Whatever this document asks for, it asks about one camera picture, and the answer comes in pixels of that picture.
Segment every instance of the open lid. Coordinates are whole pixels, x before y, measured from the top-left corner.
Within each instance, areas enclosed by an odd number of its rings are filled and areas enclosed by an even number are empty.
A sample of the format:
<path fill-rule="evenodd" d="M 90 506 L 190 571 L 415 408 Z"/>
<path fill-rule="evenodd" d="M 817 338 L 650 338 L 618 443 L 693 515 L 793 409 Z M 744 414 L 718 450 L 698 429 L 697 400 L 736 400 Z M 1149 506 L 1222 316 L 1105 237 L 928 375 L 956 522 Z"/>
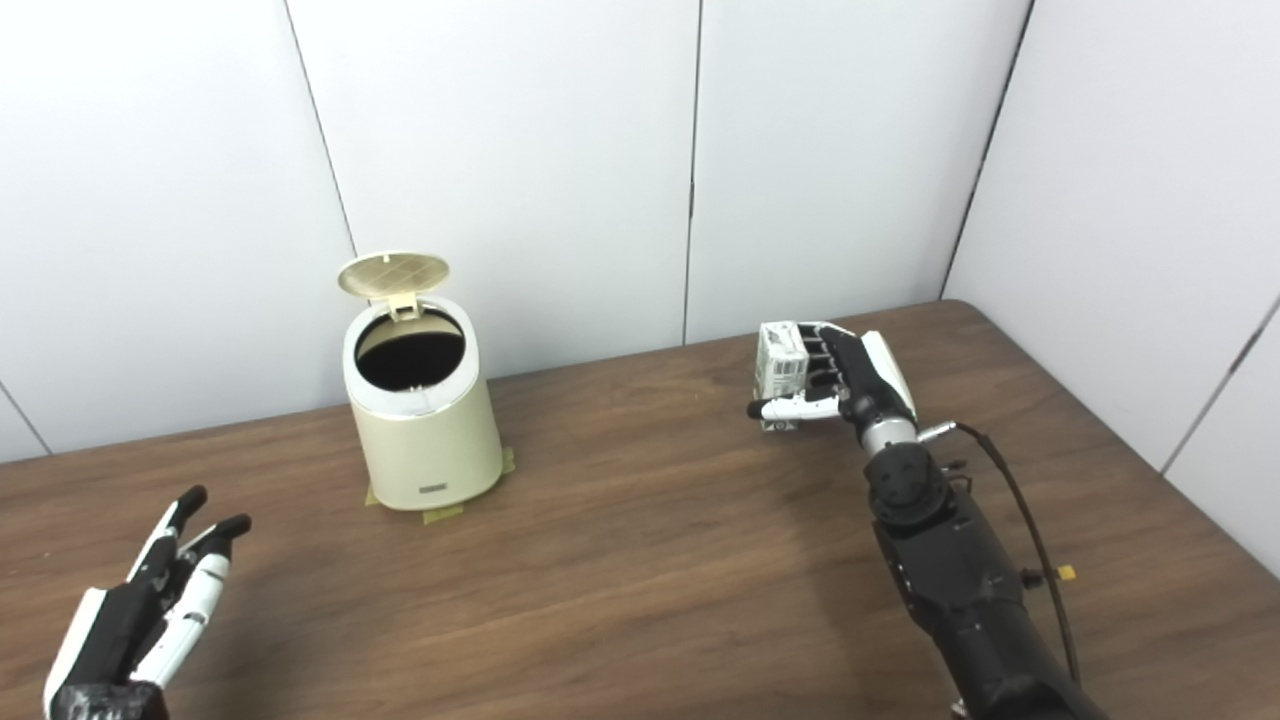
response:
<path fill-rule="evenodd" d="M 366 300 L 384 300 L 392 320 L 412 320 L 422 314 L 417 293 L 436 288 L 449 277 L 449 264 L 435 255 L 374 252 L 338 270 L 338 286 Z"/>

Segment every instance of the black robotic arm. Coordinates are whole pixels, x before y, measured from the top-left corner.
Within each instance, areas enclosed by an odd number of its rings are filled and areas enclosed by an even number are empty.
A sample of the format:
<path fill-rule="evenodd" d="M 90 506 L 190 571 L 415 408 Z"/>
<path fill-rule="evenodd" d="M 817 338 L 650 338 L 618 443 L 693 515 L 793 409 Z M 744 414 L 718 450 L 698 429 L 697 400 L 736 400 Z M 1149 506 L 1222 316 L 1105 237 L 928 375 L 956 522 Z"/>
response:
<path fill-rule="evenodd" d="M 1106 720 L 1032 624 L 1023 575 L 982 510 L 924 446 L 955 423 L 918 429 L 910 393 L 878 333 L 858 337 L 828 323 L 801 328 L 810 354 L 808 389 L 755 401 L 748 415 L 838 415 L 854 425 L 870 459 L 863 474 L 881 552 L 911 620 L 941 652 L 966 716 Z"/>

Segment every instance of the small trash can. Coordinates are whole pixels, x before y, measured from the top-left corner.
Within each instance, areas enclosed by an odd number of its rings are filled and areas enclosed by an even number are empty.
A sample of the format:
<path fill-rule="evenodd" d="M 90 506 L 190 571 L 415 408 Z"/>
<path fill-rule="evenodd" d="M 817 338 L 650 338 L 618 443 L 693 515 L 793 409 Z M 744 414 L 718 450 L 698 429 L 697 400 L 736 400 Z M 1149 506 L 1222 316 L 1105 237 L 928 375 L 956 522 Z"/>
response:
<path fill-rule="evenodd" d="M 449 274 L 431 255 L 379 252 L 338 284 L 372 301 L 347 328 L 342 377 L 374 497 L 394 510 L 456 505 L 502 475 L 502 442 L 471 319 L 430 292 Z"/>

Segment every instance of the white robotic finger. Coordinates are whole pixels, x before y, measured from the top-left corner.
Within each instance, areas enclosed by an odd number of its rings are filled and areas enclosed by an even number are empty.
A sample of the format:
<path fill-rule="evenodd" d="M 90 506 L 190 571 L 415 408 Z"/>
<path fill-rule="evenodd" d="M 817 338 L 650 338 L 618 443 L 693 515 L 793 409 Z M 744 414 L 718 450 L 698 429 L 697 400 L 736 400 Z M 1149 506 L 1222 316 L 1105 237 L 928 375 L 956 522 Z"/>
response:
<path fill-rule="evenodd" d="M 205 632 L 229 569 L 230 560 L 223 555 L 206 555 L 196 564 L 182 597 L 165 614 L 164 633 L 138 662 L 131 680 L 160 688 L 169 684 Z"/>

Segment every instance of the wire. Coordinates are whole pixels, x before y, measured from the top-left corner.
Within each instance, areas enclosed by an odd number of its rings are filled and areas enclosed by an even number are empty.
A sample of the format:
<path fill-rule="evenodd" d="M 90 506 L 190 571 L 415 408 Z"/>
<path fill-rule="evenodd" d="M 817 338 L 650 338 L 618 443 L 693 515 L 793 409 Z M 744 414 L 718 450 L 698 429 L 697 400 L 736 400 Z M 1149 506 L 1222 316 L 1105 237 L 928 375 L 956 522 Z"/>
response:
<path fill-rule="evenodd" d="M 1066 669 L 1071 674 L 1071 679 L 1075 680 L 1075 684 L 1082 685 L 1080 664 L 1075 657 L 1075 639 L 1071 637 L 1071 623 L 1066 619 L 1066 605 L 1064 605 L 1062 592 L 1057 587 L 1057 570 L 1053 569 L 1053 564 L 1048 560 L 1048 551 L 1044 550 L 1044 538 L 1041 537 L 1039 528 L 1036 527 L 1036 518 L 1032 516 L 1032 509 L 1027 505 L 1027 498 L 1023 497 L 1023 491 L 1018 487 L 1018 480 L 1014 479 L 1014 474 L 1009 470 L 1005 457 L 996 450 L 996 443 L 984 433 L 964 423 L 956 423 L 956 429 L 978 442 L 978 446 L 987 452 L 987 457 L 991 457 L 991 462 L 1005 477 L 1005 482 L 1009 483 L 1009 492 L 1012 493 L 1014 501 L 1018 502 L 1018 510 L 1023 514 L 1023 520 L 1027 521 L 1027 529 L 1030 532 L 1032 543 L 1036 544 L 1036 555 L 1039 556 L 1041 569 L 1044 571 L 1044 583 L 1048 585 L 1048 594 L 1053 598 L 1057 626 L 1062 633 L 1062 651 L 1066 653 Z"/>

